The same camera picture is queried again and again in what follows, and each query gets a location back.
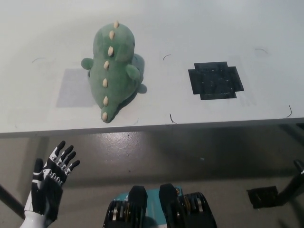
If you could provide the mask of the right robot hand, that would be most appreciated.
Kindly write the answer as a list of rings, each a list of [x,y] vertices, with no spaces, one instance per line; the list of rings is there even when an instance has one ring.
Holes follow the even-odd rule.
[[[298,172],[302,175],[304,173],[304,162],[301,161],[300,159],[294,160],[294,165]]]

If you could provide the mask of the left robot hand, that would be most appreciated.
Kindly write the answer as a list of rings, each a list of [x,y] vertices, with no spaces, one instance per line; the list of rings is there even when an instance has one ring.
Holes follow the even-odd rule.
[[[46,162],[36,159],[22,228],[47,228],[57,219],[62,187],[68,175],[80,164],[79,160],[71,162],[76,152],[73,145],[64,149],[65,144],[65,141],[60,142]]]

